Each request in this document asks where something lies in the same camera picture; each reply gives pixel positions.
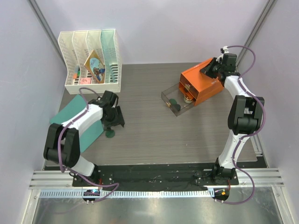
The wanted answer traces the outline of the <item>dark green round disc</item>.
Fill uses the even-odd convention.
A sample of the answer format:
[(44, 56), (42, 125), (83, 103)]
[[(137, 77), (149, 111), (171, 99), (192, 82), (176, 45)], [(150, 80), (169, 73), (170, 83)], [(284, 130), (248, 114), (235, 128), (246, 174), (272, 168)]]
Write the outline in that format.
[(115, 131), (114, 130), (106, 130), (105, 136), (107, 138), (113, 138), (115, 136)]

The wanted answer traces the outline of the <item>gold compact jar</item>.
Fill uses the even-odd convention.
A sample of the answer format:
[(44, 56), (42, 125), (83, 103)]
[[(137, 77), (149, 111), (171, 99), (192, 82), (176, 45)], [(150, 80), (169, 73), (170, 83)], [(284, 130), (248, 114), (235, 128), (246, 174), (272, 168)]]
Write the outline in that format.
[(187, 94), (184, 95), (184, 102), (189, 104), (193, 102), (193, 98), (189, 97)]

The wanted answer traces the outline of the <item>dark green round lid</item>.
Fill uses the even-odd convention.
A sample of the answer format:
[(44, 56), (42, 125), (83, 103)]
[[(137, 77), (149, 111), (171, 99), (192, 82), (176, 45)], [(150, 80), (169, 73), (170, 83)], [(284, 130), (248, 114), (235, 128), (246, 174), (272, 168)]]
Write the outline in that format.
[(176, 105), (177, 104), (177, 101), (173, 98), (169, 99), (169, 103), (170, 105)]

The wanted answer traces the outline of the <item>black round cap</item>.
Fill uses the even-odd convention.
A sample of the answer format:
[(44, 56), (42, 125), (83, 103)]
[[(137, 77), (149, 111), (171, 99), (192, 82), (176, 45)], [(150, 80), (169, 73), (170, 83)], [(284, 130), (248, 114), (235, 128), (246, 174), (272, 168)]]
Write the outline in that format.
[(179, 104), (176, 104), (176, 105), (175, 105), (175, 108), (176, 108), (177, 111), (180, 111), (180, 110), (181, 110), (181, 106), (180, 106)]

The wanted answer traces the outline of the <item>clear drawer gold knob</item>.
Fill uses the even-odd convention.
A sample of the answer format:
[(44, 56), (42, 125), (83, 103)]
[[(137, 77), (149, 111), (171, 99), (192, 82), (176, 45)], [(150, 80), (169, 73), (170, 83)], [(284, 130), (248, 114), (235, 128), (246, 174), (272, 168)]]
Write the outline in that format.
[[(184, 102), (184, 95), (185, 94), (183, 94), (179, 89), (179, 83), (161, 92), (162, 100), (165, 102), (166, 106), (174, 113), (175, 116), (179, 116), (194, 107), (194, 100), (192, 103), (187, 104)], [(175, 99), (177, 101), (177, 104), (181, 106), (180, 111), (176, 110), (175, 105), (170, 105), (169, 99), (171, 98)]]

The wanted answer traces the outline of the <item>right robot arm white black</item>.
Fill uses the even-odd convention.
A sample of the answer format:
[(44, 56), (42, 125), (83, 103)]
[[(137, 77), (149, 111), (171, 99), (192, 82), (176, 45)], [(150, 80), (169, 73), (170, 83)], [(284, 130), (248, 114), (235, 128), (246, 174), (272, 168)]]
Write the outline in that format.
[(237, 55), (225, 46), (218, 58), (214, 57), (200, 70), (204, 75), (218, 79), (234, 100), (228, 115), (228, 140), (208, 175), (216, 184), (235, 178), (236, 162), (243, 145), (265, 124), (264, 98), (255, 96), (246, 87), (242, 74), (236, 71), (236, 61)]

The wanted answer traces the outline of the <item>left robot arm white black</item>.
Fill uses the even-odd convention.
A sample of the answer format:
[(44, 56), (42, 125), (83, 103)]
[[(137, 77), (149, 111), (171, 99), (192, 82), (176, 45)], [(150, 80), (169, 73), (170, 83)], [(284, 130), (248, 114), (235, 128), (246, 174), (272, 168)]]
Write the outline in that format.
[(85, 108), (68, 121), (51, 124), (45, 142), (44, 159), (58, 164), (62, 173), (68, 169), (87, 185), (98, 186), (99, 168), (81, 156), (80, 136), (100, 121), (106, 137), (114, 137), (115, 131), (112, 128), (125, 125), (118, 102), (116, 93), (104, 91), (102, 96), (86, 101)]

